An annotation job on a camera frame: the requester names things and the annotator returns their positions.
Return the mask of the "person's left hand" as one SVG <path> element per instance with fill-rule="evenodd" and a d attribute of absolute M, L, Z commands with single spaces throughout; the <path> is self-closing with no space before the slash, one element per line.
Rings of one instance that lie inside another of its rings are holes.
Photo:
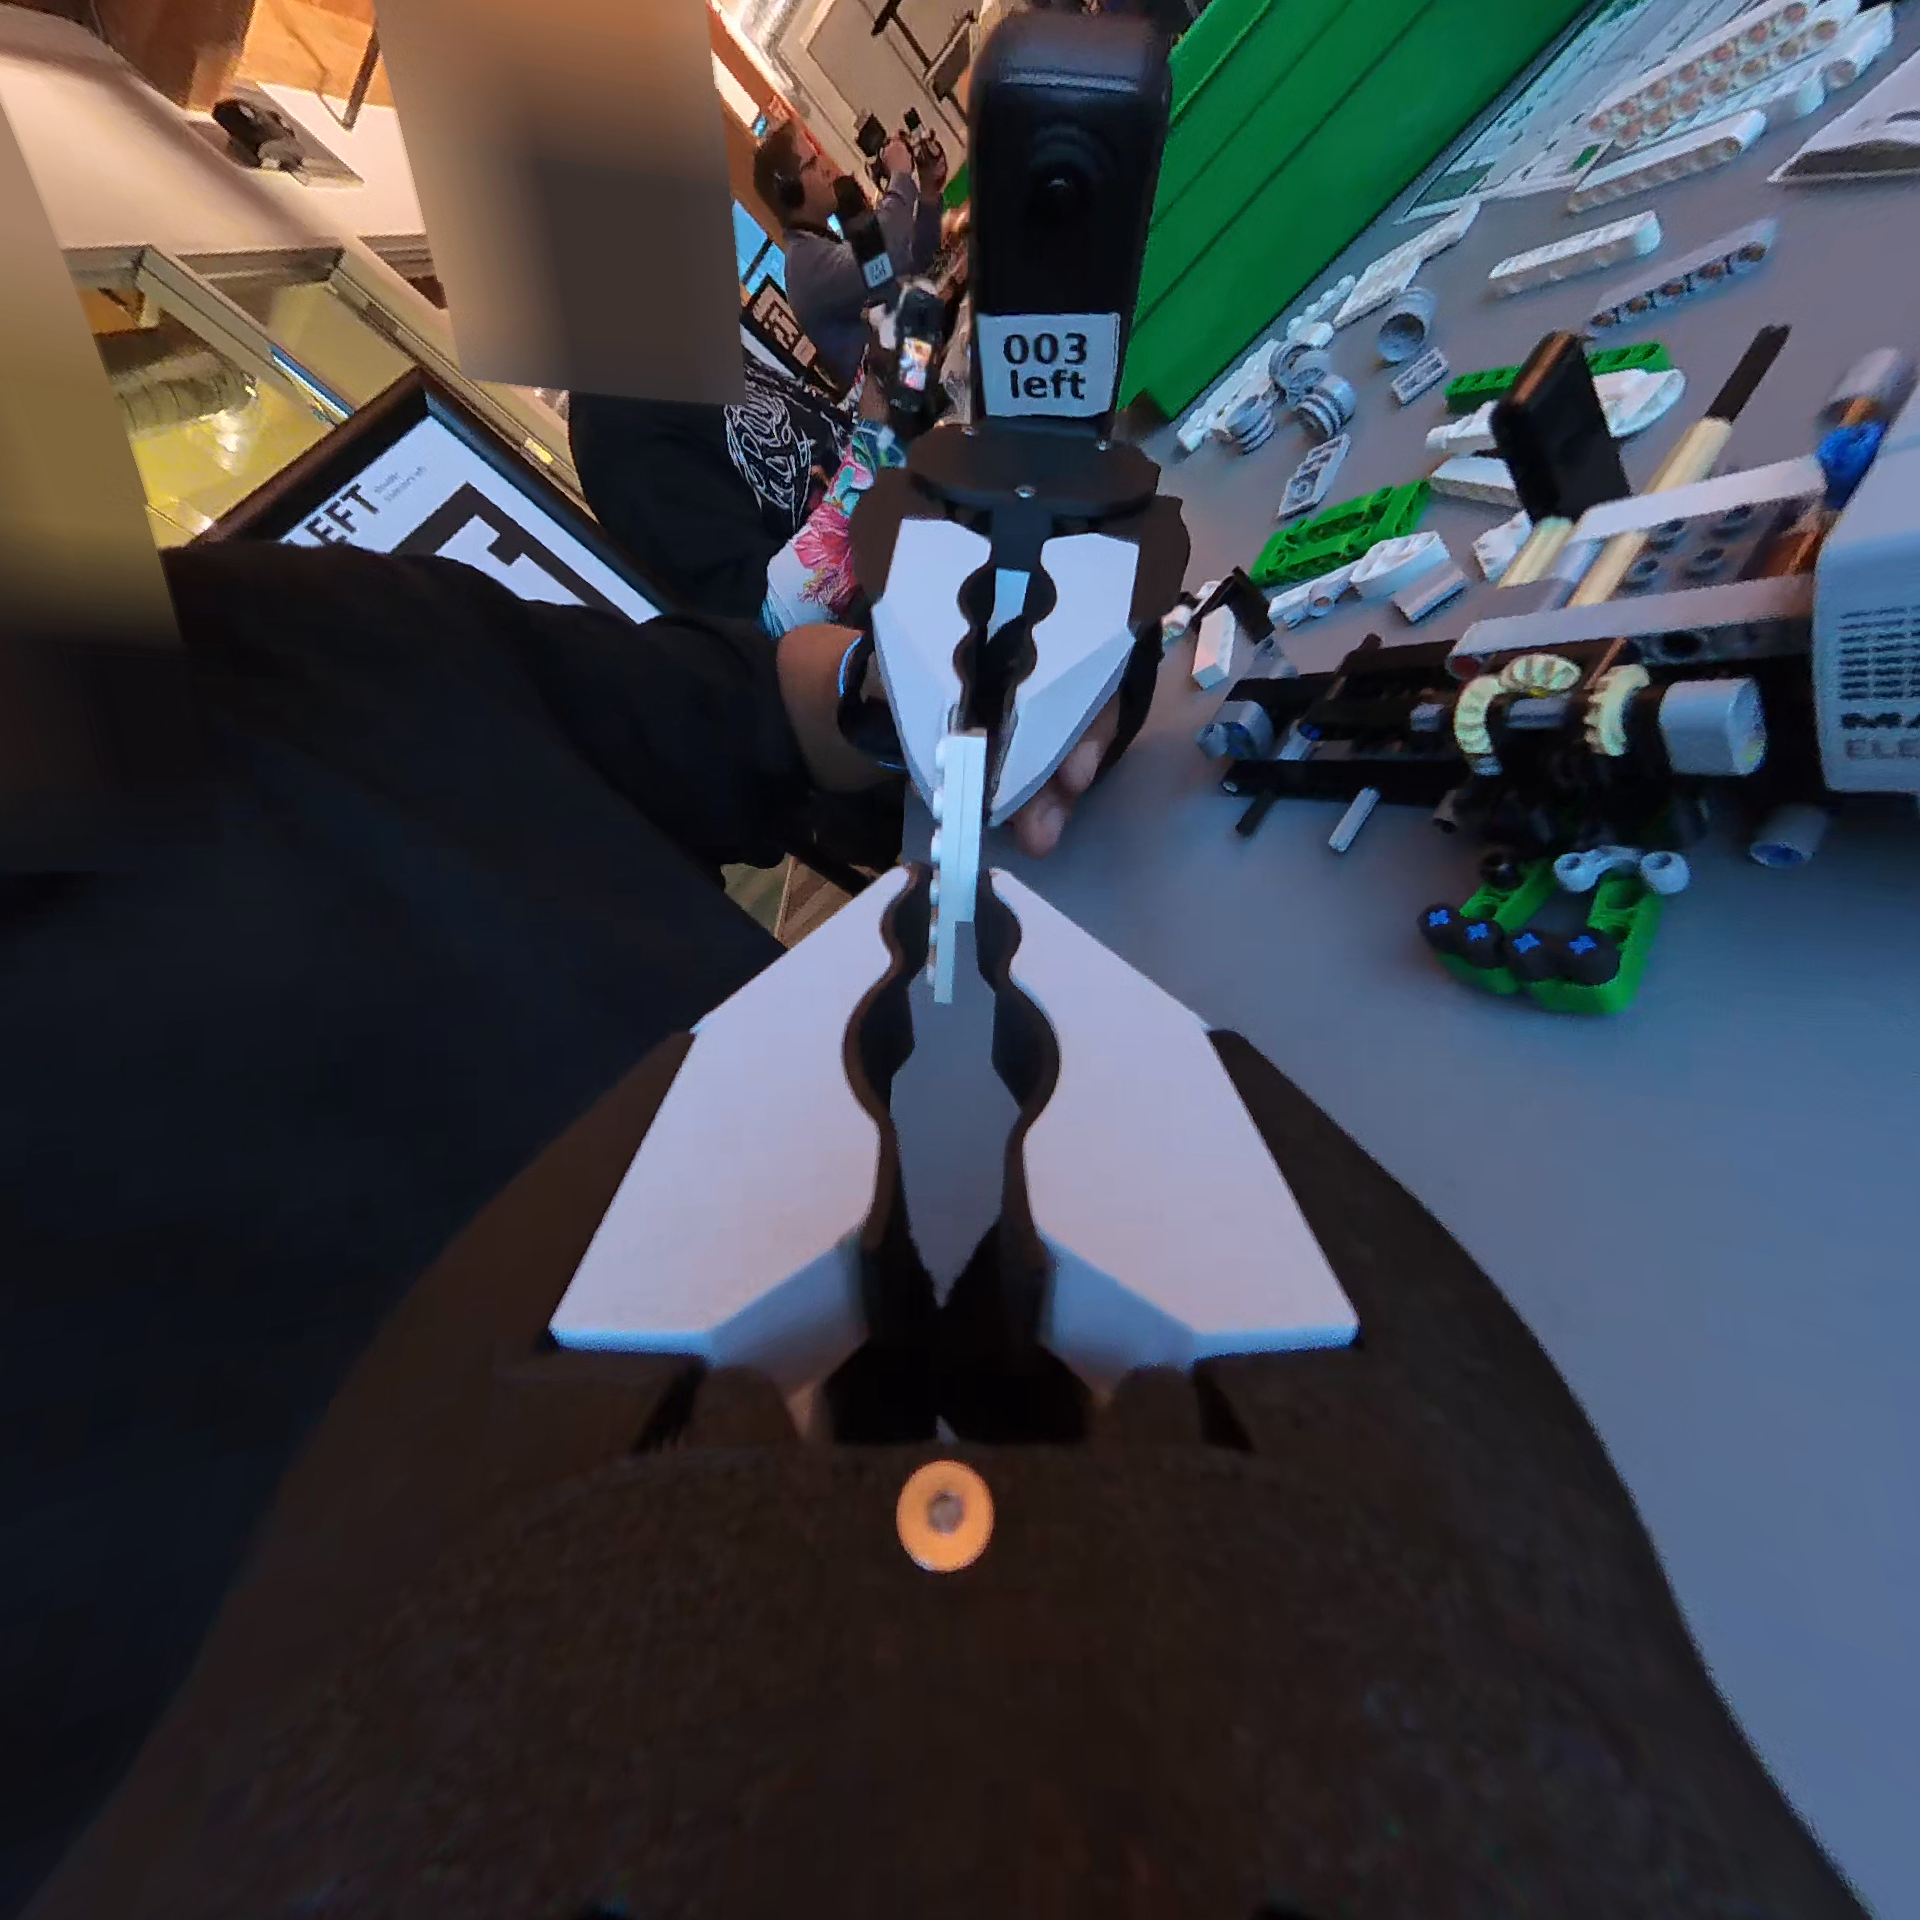
<path fill-rule="evenodd" d="M 851 731 L 857 721 L 875 729 L 875 712 L 884 706 L 881 665 L 871 669 L 867 705 L 842 706 L 837 691 L 836 691 L 837 660 L 857 637 L 861 637 L 857 629 L 831 629 L 831 621 L 815 621 L 815 629 L 796 629 L 796 631 L 779 637 L 777 638 L 779 698 L 783 698 L 789 724 L 799 741 L 803 771 L 819 793 L 827 793 L 836 800 L 899 800 L 907 776 L 888 771 Z M 1023 856 L 1046 860 L 1050 850 L 1056 850 L 1073 810 L 1098 784 L 1098 776 L 1125 731 L 1129 731 L 1129 696 L 1125 696 L 1125 687 L 1115 687 L 1115 696 L 1085 721 L 1073 750 L 1056 764 L 1050 784 L 1036 787 L 1013 817 L 1006 817 L 1006 835 Z"/>

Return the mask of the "sticker sheet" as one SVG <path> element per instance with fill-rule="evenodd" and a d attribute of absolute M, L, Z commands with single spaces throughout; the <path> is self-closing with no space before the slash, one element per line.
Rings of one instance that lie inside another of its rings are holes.
<path fill-rule="evenodd" d="M 1507 97 L 1438 164 L 1397 223 L 1443 218 L 1465 200 L 1490 197 L 1535 156 L 1542 156 L 1601 97 L 1621 64 L 1618 47 L 1643 27 L 1643 0 L 1589 6 L 1557 43 L 1507 90 Z"/>

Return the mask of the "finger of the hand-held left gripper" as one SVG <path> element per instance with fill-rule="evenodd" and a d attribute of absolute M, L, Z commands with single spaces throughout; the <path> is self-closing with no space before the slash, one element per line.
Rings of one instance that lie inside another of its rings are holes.
<path fill-rule="evenodd" d="M 915 778 L 944 778 L 939 747 L 993 724 L 999 665 L 986 638 L 999 570 L 981 532 L 957 519 L 900 519 L 875 589 L 875 665 Z"/>
<path fill-rule="evenodd" d="M 1051 589 L 1033 619 L 1033 669 L 1013 687 L 1001 729 L 990 825 L 1006 825 L 1092 731 L 1137 644 L 1140 541 L 1115 535 L 1056 535 L 1039 547 Z"/>

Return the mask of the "white long lego plate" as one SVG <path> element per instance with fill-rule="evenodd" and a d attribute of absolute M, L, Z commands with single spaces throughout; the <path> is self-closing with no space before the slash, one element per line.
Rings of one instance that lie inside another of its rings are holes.
<path fill-rule="evenodd" d="M 1451 208 L 1451 213 L 1443 213 L 1442 223 L 1416 230 L 1408 245 L 1380 252 L 1362 276 L 1355 288 L 1349 292 L 1349 297 L 1341 304 L 1341 310 L 1331 314 L 1331 327 L 1349 327 L 1388 304 L 1397 304 L 1419 271 L 1448 252 L 1451 245 L 1463 245 L 1463 237 L 1476 227 L 1483 200 L 1480 197 L 1465 197 L 1463 208 Z"/>

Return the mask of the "person's left forearm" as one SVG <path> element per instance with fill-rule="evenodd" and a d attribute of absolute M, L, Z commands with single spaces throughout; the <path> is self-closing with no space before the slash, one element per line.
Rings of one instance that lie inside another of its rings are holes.
<path fill-rule="evenodd" d="M 184 541 L 160 574 L 199 691 L 257 771 L 521 860 L 613 825 L 704 870 L 809 845 L 819 778 L 752 621 L 635 621 L 336 541 Z"/>

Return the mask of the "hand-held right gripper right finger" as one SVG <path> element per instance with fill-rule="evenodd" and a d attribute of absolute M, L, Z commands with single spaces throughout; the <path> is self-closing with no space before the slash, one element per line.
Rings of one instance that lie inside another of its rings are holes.
<path fill-rule="evenodd" d="M 1013 1331 L 1108 1398 L 1129 1374 L 1343 1353 L 1362 1313 L 1221 1033 L 1012 870 L 981 881 Z"/>

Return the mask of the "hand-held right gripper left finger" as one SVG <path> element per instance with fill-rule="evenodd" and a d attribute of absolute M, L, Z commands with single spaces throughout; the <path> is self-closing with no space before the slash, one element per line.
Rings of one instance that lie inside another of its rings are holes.
<path fill-rule="evenodd" d="M 660 1046 L 667 1093 L 546 1335 L 819 1391 L 837 1434 L 930 1433 L 930 1271 L 899 1074 L 930 949 L 922 865 L 871 881 Z"/>

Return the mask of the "green storage bin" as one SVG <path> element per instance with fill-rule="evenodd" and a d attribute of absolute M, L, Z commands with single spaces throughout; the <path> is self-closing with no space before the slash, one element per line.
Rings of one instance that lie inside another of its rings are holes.
<path fill-rule="evenodd" d="M 1216 0 L 1187 23 L 1122 403 L 1176 421 L 1579 14 Z"/>

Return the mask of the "partly built lego truck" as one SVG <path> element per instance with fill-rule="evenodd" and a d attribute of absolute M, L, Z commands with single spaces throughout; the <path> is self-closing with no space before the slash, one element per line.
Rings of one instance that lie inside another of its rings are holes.
<path fill-rule="evenodd" d="M 1524 538 L 1451 638 L 1239 679 L 1197 737 L 1239 830 L 1282 800 L 1409 804 L 1555 856 L 1687 841 L 1721 784 L 1762 813 L 1918 800 L 1918 359 L 1859 359 L 1812 449 L 1720 460 Z"/>

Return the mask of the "white large technic panel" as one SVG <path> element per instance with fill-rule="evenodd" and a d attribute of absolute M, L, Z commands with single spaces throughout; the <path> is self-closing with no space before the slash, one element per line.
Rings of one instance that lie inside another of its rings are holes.
<path fill-rule="evenodd" d="M 1176 431 L 1178 456 L 1197 456 L 1207 437 L 1227 437 L 1227 421 L 1245 403 L 1271 403 L 1271 340 L 1258 340 Z"/>

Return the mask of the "group of white technic beams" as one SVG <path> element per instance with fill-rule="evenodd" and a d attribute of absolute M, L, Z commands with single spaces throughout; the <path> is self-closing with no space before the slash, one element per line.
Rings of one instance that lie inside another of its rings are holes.
<path fill-rule="evenodd" d="M 1488 275 L 1497 297 L 1646 260 L 1663 245 L 1659 195 L 1736 167 L 1770 134 L 1812 124 L 1897 47 L 1897 6 L 1712 6 L 1680 43 L 1624 69 L 1535 156 L 1503 197 L 1550 197 L 1550 240 Z"/>

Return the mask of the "group of grey wheel hubs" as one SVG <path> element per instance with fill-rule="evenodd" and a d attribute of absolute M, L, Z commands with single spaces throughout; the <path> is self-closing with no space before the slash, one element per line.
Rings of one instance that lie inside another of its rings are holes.
<path fill-rule="evenodd" d="M 1227 421 L 1232 449 L 1258 449 L 1282 421 L 1299 421 L 1308 443 L 1343 433 L 1355 416 L 1355 385 L 1331 368 L 1331 314 L 1349 297 L 1355 276 L 1335 280 L 1300 314 L 1285 323 L 1285 338 L 1271 344 L 1271 403 L 1245 403 Z M 1438 293 L 1409 288 L 1397 304 L 1377 310 L 1377 364 L 1397 376 L 1419 352 L 1438 351 Z"/>

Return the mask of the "green technic frame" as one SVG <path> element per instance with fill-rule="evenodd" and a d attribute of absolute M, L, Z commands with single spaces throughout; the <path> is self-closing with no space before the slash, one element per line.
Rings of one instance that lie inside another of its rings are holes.
<path fill-rule="evenodd" d="M 1293 589 L 1300 579 L 1341 574 L 1366 559 L 1377 541 L 1416 535 L 1419 519 L 1427 514 L 1427 497 L 1427 481 L 1408 481 L 1289 524 L 1266 535 L 1245 576 L 1258 589 Z"/>

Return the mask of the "white square lego plate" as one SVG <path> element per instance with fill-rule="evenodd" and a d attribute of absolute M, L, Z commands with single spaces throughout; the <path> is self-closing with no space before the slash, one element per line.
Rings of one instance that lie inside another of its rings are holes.
<path fill-rule="evenodd" d="M 939 886 L 939 913 L 950 923 L 975 923 L 979 913 L 979 877 L 981 877 L 981 835 L 990 817 L 990 731 L 957 729 L 933 750 L 933 835 L 930 865 Z"/>

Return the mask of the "green long thin beam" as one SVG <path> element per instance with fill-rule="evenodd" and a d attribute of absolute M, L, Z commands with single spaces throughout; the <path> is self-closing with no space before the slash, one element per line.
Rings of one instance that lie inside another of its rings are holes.
<path fill-rule="evenodd" d="M 1589 344 L 1583 351 L 1589 359 L 1589 370 L 1601 380 L 1609 376 L 1624 376 L 1624 370 L 1672 370 L 1672 352 L 1663 340 L 1631 340 L 1631 344 L 1615 344 L 1615 351 L 1597 351 Z M 1480 411 L 1483 403 L 1497 403 L 1500 397 L 1507 397 L 1518 386 L 1524 368 L 1490 368 L 1490 370 L 1465 370 L 1458 380 L 1448 380 L 1443 386 L 1443 403 L 1451 416 L 1468 416 Z"/>

